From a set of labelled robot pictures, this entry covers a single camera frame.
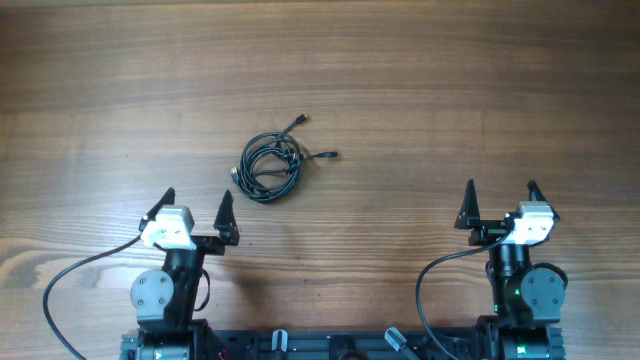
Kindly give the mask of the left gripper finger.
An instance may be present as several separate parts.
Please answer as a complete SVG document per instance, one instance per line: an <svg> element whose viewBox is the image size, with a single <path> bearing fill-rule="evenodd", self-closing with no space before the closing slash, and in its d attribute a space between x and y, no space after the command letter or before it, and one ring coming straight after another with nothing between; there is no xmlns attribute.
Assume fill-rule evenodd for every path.
<svg viewBox="0 0 640 360"><path fill-rule="evenodd" d="M234 198L227 190L221 200L213 228L218 232L220 241L225 245L237 246L240 240L239 229L233 212Z"/></svg>
<svg viewBox="0 0 640 360"><path fill-rule="evenodd" d="M146 226L156 219L156 215L164 205L173 205L175 203L175 196L175 189L169 187L160 200L141 218L139 230L144 231Z"/></svg>

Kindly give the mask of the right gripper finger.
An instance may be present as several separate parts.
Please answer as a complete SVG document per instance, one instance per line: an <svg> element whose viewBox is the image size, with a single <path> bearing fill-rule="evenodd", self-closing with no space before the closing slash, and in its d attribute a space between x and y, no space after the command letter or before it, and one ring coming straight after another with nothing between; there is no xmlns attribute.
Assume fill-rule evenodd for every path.
<svg viewBox="0 0 640 360"><path fill-rule="evenodd" d="M463 202L455 220L454 227L456 229L475 229L481 224L480 211L477 200L475 182L469 179L466 184Z"/></svg>
<svg viewBox="0 0 640 360"><path fill-rule="evenodd" d="M554 221L559 221L560 220L560 216L555 211L555 209L551 206L551 204L546 200L546 198L542 194L539 186L537 185L536 181L535 180L530 180L527 183L527 188L528 188L529 200L530 201L545 202L551 208L551 211L553 213L553 220Z"/></svg>

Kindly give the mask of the black cable round plug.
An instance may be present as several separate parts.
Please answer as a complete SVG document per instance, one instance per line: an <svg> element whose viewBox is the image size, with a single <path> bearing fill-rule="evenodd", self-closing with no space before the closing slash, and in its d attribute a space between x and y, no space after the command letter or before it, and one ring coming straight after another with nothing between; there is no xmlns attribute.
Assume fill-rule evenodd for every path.
<svg viewBox="0 0 640 360"><path fill-rule="evenodd" d="M258 163L267 156L274 156L284 163L282 169L257 170ZM302 166L316 158L336 158L336 151L321 152L310 156L302 153L298 142L284 132L267 132L252 138L244 147L235 180L238 189L258 203L271 203L292 193L301 179ZM273 186L259 182L262 176L284 175L286 179Z"/></svg>

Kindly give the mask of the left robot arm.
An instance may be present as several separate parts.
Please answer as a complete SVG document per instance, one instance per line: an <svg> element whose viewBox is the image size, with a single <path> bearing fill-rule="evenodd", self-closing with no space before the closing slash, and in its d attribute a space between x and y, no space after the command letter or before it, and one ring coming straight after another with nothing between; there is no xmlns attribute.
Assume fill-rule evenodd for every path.
<svg viewBox="0 0 640 360"><path fill-rule="evenodd" d="M120 357L129 360L227 359L227 347L207 321L193 315L206 307L210 296L196 304L207 255L222 256L236 246L240 235L233 213L233 196L224 193L213 228L217 233L194 235L191 211L175 203L169 188L141 219L140 236L146 246L164 251L161 268L139 275L130 290L139 328L122 337Z"/></svg>

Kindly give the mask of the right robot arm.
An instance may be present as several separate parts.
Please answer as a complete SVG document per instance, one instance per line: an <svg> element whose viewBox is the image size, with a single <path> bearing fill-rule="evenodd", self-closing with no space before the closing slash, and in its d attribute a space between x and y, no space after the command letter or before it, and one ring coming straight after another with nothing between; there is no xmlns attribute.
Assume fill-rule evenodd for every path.
<svg viewBox="0 0 640 360"><path fill-rule="evenodd" d="M560 217L535 181L529 198L502 220L483 220L475 184L467 182L454 227L469 230L469 244L488 251L485 272L494 314L474 327L472 359L561 360L566 357L560 322L568 277L550 263L532 263L530 249L550 238Z"/></svg>

